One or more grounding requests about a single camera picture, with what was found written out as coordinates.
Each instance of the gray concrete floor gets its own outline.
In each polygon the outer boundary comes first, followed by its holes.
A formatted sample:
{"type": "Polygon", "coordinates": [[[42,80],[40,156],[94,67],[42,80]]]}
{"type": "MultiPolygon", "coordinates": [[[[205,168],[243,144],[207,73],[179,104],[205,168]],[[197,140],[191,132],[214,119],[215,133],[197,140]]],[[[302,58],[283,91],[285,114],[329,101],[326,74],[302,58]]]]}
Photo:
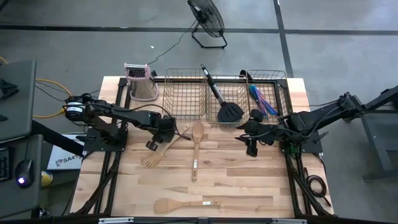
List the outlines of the gray concrete floor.
{"type": "MultiPolygon", "coordinates": [[[[286,29],[397,29],[396,1],[280,0],[286,29]]],[[[215,0],[227,28],[277,28],[271,0],[215,0]]],[[[0,21],[18,24],[79,26],[189,27],[194,21],[185,0],[13,0],[0,21]]],[[[0,30],[0,56],[10,62],[36,59],[37,76],[58,81],[74,94],[100,88],[105,75],[123,75],[123,63],[147,63],[174,44],[173,32],[47,32],[0,30]]],[[[198,35],[217,43],[206,34],[198,35]]],[[[279,34],[231,34],[225,50],[199,48],[189,34],[152,68],[198,67],[213,74],[240,69],[285,70],[279,34]]],[[[295,77],[304,78],[311,104],[336,99],[346,91],[365,103],[398,84],[397,36],[288,35],[295,77]]],[[[49,90],[59,98],[65,97],[49,90]]],[[[59,110],[60,102],[37,91],[35,114],[59,110]]],[[[40,120],[61,132],[81,131],[64,117],[40,120]]],[[[323,140],[331,199],[336,214],[398,222],[398,183],[365,184],[362,175],[377,171],[361,122],[336,122],[323,140]]],[[[53,214],[60,214],[73,185],[50,193],[53,214]]]]}

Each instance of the metal wire rack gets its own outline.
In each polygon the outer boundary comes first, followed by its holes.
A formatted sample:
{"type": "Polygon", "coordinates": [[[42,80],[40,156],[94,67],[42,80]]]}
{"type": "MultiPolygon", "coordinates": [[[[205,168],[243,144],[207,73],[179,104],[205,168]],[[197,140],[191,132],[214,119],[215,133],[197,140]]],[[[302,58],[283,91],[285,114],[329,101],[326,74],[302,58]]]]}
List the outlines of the metal wire rack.
{"type": "Polygon", "coordinates": [[[225,101],[228,103],[236,103],[242,108],[244,114],[240,122],[219,123],[217,121],[217,114],[221,109],[221,105],[215,98],[211,88],[206,85],[206,121],[212,127],[221,126],[235,128],[240,124],[244,124],[250,116],[248,84],[246,78],[239,77],[238,75],[212,75],[212,77],[225,101]]]}
{"type": "MultiPolygon", "coordinates": [[[[278,117],[286,116],[289,113],[285,88],[281,83],[285,83],[285,72],[279,70],[248,70],[248,85],[255,85],[264,95],[265,100],[276,110],[278,116],[268,113],[264,117],[263,123],[277,123],[278,117]]],[[[252,97],[249,97],[251,109],[258,109],[257,103],[252,97]]]]}
{"type": "Polygon", "coordinates": [[[206,111],[206,79],[200,68],[166,70],[163,107],[177,119],[200,119],[206,111]]]}

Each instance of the fan base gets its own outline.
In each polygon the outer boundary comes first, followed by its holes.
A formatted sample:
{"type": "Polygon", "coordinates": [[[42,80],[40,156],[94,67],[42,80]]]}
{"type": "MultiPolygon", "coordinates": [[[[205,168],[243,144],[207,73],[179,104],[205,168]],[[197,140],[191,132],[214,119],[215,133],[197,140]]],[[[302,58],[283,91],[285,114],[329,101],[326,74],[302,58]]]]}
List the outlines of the fan base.
{"type": "Polygon", "coordinates": [[[198,44],[200,45],[201,48],[204,48],[204,49],[224,49],[228,45],[224,35],[221,34],[221,37],[223,38],[225,45],[222,45],[222,46],[211,46],[211,47],[204,46],[203,44],[201,44],[201,42],[194,35],[194,33],[198,30],[198,26],[199,26],[199,23],[196,24],[195,28],[192,31],[192,38],[194,38],[195,41],[198,42],[198,44]]]}

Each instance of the wooden spatula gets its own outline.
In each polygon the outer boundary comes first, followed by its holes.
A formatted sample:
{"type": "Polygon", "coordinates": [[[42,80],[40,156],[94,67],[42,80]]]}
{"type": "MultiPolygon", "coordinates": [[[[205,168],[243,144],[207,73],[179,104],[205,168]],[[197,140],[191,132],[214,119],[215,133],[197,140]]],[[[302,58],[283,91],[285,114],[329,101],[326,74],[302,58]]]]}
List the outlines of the wooden spatula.
{"type": "Polygon", "coordinates": [[[192,180],[198,179],[198,160],[199,160],[199,143],[205,132],[202,122],[196,121],[192,126],[192,136],[195,142],[195,151],[193,152],[192,180]]]}
{"type": "MultiPolygon", "coordinates": [[[[189,124],[186,124],[185,127],[180,131],[180,134],[183,134],[185,131],[188,130],[189,124]]],[[[145,165],[148,168],[153,168],[159,164],[162,160],[163,155],[165,154],[166,150],[179,138],[179,135],[174,135],[173,139],[167,143],[164,147],[161,147],[156,152],[153,152],[149,157],[142,160],[142,165],[145,165]]]]}
{"type": "Polygon", "coordinates": [[[160,198],[155,202],[155,213],[165,213],[182,207],[219,206],[218,200],[179,202],[171,198],[160,198]]]}

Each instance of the black silicone spatula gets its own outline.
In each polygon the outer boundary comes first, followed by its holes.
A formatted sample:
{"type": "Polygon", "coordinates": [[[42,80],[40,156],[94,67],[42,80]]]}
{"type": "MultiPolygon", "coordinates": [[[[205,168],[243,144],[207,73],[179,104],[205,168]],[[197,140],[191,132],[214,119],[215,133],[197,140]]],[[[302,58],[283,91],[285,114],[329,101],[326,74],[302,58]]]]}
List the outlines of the black silicone spatula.
{"type": "Polygon", "coordinates": [[[217,98],[218,102],[221,105],[221,109],[217,114],[218,122],[239,122],[242,119],[242,115],[244,114],[243,110],[236,103],[225,102],[223,95],[220,93],[220,90],[217,88],[216,83],[213,81],[213,78],[209,74],[206,67],[203,64],[201,64],[200,66],[207,77],[207,84],[209,84],[214,96],[217,98]]]}

